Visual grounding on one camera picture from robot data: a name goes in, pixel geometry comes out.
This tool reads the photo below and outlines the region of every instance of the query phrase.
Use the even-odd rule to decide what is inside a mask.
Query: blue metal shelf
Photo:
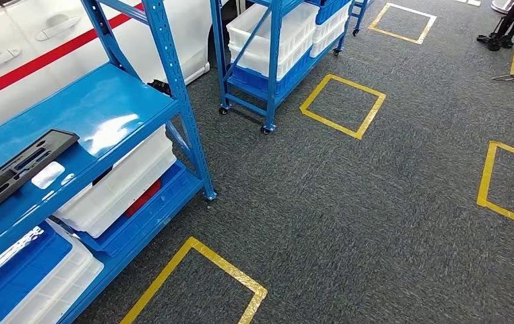
[[[221,26],[221,0],[210,0],[211,1],[211,14],[213,26]],[[332,49],[335,52],[335,55],[338,55],[343,50],[343,42],[346,35],[346,31],[348,28],[349,20],[345,23],[345,32],[331,44],[331,46],[327,47],[323,53],[318,55],[316,58],[311,59],[308,64],[304,67],[299,67],[300,70],[293,71],[294,74],[297,74],[297,77],[291,77],[290,81],[280,81],[277,82],[277,64],[279,62],[279,37],[281,35],[281,22],[282,18],[285,14],[290,12],[292,9],[297,7],[302,0],[255,0],[254,2],[259,3],[261,5],[267,6],[268,9],[265,11],[265,14],[260,19],[259,23],[253,28],[253,31],[248,38],[247,43],[241,48],[241,51],[237,55],[237,59],[232,61],[230,66],[226,65],[225,61],[225,44],[223,40],[223,29],[222,28],[214,28],[214,41],[215,41],[215,51],[217,56],[217,69],[219,76],[219,88],[220,88],[220,96],[221,96],[221,107],[219,109],[221,114],[226,114],[228,110],[231,108],[230,101],[234,103],[240,104],[241,106],[249,109],[250,111],[257,113],[258,115],[264,116],[264,125],[261,127],[261,131],[265,134],[272,132],[275,129],[274,118],[275,111],[277,107],[281,104],[285,98],[291,93],[291,91],[303,80],[303,78],[310,72],[310,70],[318,63],[318,61],[326,55],[331,49],[332,46],[338,43],[337,47]],[[310,3],[318,3],[318,1],[309,1]],[[354,1],[349,7],[349,18],[352,13],[352,8],[354,6]],[[259,30],[260,25],[265,21],[267,15],[270,14],[271,21],[271,34],[270,34],[270,48],[269,48],[269,69],[268,69],[268,86],[267,91],[263,91],[261,88],[258,88],[254,85],[247,84],[244,82],[240,82],[240,80],[235,79],[235,76],[231,76],[233,69],[236,68],[237,62],[239,58],[242,57],[244,51],[247,49],[248,44],[254,38],[255,33]],[[240,89],[241,91],[256,97],[257,99],[261,99],[266,101],[266,108],[261,109],[247,101],[235,97],[230,93],[229,88],[233,86],[235,88]]]
[[[49,128],[80,140],[48,188],[27,182],[0,205],[0,254],[177,113],[177,101],[107,63],[1,125],[0,165]]]
[[[50,128],[74,132],[80,137],[56,158],[54,162],[61,171],[50,176],[46,185],[26,182],[0,204],[0,254],[163,124],[194,167],[187,170],[178,161],[160,175],[163,187],[127,220],[126,226],[113,229],[113,238],[128,234],[125,245],[117,245],[115,256],[93,251],[105,267],[62,316],[61,323],[71,323],[197,192],[203,190],[208,200],[216,196],[164,4],[159,0],[142,2],[145,11],[118,0],[103,0],[104,4],[149,25],[171,96],[139,79],[121,52],[100,3],[82,0],[109,63],[0,126],[0,165]],[[180,118],[184,138],[170,122],[172,117]]]

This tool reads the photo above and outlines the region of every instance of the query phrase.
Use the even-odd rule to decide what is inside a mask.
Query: black plastic part
[[[158,90],[159,92],[163,92],[166,95],[171,97],[171,89],[169,88],[169,84],[165,82],[161,82],[160,80],[154,79],[154,81],[148,83],[149,86]]]
[[[74,133],[49,130],[1,166],[0,204],[77,140],[78,135]]]
[[[112,167],[109,167],[108,169],[106,169],[106,171],[102,172],[102,174],[100,174],[96,179],[94,179],[94,181],[92,181],[92,185],[95,186],[100,180],[102,180],[108,173],[110,173],[110,171],[112,171]]]

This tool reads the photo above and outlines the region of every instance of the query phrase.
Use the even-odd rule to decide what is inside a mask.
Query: shelf post
[[[221,107],[229,110],[231,105],[225,97],[229,93],[229,85],[226,78],[225,63],[225,42],[223,40],[223,29],[221,20],[221,0],[209,0],[211,2],[211,20],[213,25],[213,41],[215,44],[215,59],[217,61],[217,78],[219,79],[219,94],[221,96]]]
[[[90,22],[92,22],[92,26],[98,35],[98,39],[100,39],[100,42],[102,43],[102,47],[104,47],[104,50],[106,51],[106,55],[108,55],[108,58],[110,59],[110,63],[122,69],[126,73],[139,78],[138,74],[130,64],[130,61],[128,61],[126,56],[122,53],[100,3],[98,3],[97,0],[82,0],[82,5],[84,6],[86,14],[90,18]]]
[[[164,3],[162,0],[142,0],[142,4],[144,8],[147,8],[145,9],[146,17],[166,72],[172,97],[180,104],[181,122],[185,132],[185,138],[190,146],[192,164],[196,169],[198,177],[203,181],[205,197],[208,200],[213,200],[216,197],[216,193],[213,190],[209,168],[202,150],[202,143],[194,118],[194,112],[192,111],[190,96],[188,95],[188,90],[185,88],[185,81],[179,66],[175,43],[171,35]]]
[[[279,38],[281,37],[282,0],[271,1],[271,38],[269,48],[269,80],[267,91],[267,110],[265,115],[264,130],[275,130],[275,89],[277,87],[277,64],[279,62]]]
[[[352,16],[352,11],[354,10],[355,1],[356,0],[352,0],[352,2],[350,3],[350,6],[348,7],[348,17],[347,17],[347,21],[345,23],[345,32],[343,33],[343,36],[341,36],[341,39],[339,39],[339,46],[337,46],[337,48],[336,48],[337,52],[343,51],[343,45],[344,45],[345,37],[346,37],[347,31],[348,31],[348,23],[350,22],[350,17]]]

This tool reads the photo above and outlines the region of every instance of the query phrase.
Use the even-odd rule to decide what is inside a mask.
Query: black object
[[[74,133],[49,130],[0,167],[0,204],[77,140]]]
[[[499,51],[501,47],[510,49],[513,47],[511,39],[514,36],[514,4],[507,12],[507,15],[501,18],[495,29],[489,36],[479,35],[477,41],[484,43],[490,51]]]
[[[160,80],[154,79],[154,81],[148,83],[148,85],[171,97],[171,89],[169,88],[169,84],[167,84],[165,82],[161,82]]]

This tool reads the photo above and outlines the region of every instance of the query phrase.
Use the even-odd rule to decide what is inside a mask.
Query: plastic bin
[[[335,12],[322,25],[316,25],[312,37],[313,44],[323,41],[328,34],[334,32],[336,26],[346,23],[351,2],[349,1],[347,5]]]
[[[4,318],[2,323],[53,324],[58,322],[104,267],[78,239],[70,236],[52,221],[47,222],[72,249]]]
[[[295,48],[295,50],[289,53],[286,57],[279,57],[279,62],[277,64],[277,81],[281,81],[283,77],[287,74],[287,72],[299,61],[301,57],[307,52],[312,44],[312,36],[313,33],[310,32],[309,35],[305,36],[301,43]],[[229,45],[229,50],[231,51],[231,60],[234,60],[241,51],[240,48],[234,47],[233,45]],[[268,55],[258,56],[253,53],[247,53],[247,51],[241,56],[239,62],[237,62],[237,66],[242,68],[254,70],[255,72],[260,73],[265,78],[269,77],[269,58]]]
[[[320,9],[318,10],[315,23],[317,25],[322,25],[325,21],[330,19],[337,11],[339,11],[347,4],[350,4],[350,0],[326,0],[324,5],[321,5]]]
[[[88,185],[54,212],[73,229],[93,238],[130,207],[174,162],[165,126],[114,164],[97,184]]]
[[[149,209],[154,213],[141,213],[138,210],[130,218],[122,215],[99,238],[93,238],[84,232],[78,232],[77,235],[91,249],[103,251],[111,257],[115,256],[122,248],[127,246],[128,241],[134,240],[137,236],[145,236],[147,231],[144,231],[144,228],[153,227],[148,224],[151,221],[158,220],[157,212],[162,211],[167,202],[171,201],[187,184],[186,172],[188,171],[185,166],[176,162],[159,178],[160,190],[140,209],[142,210],[150,204],[156,204],[156,208]]]
[[[347,19],[348,17],[345,17],[345,19],[341,20],[322,40],[312,45],[310,52],[311,57],[317,57],[321,54],[327,46],[330,46],[345,31]]]
[[[277,81],[275,86],[275,94],[279,95],[285,91],[285,89],[293,82],[295,79],[299,78],[301,72],[308,68],[310,65],[310,50],[312,47],[309,47],[305,54],[295,63],[295,65],[285,74],[285,77],[281,81]],[[251,69],[246,69],[244,67],[236,66],[233,69],[233,77],[244,84],[248,84],[262,91],[261,97],[266,98],[268,92],[268,82],[269,79],[262,74],[255,72]]]
[[[0,322],[73,250],[42,223],[0,255]]]
[[[255,29],[255,25],[257,25],[265,11],[265,6],[255,3],[227,25],[230,48],[243,48],[243,45],[249,39],[251,32]],[[281,35],[279,37],[279,61],[288,57],[302,44],[304,39],[303,35],[309,35],[313,32],[317,12],[317,6],[310,3],[301,3],[283,17]],[[268,64],[270,38],[271,15],[269,14],[247,47],[245,53],[264,57],[267,59]]]

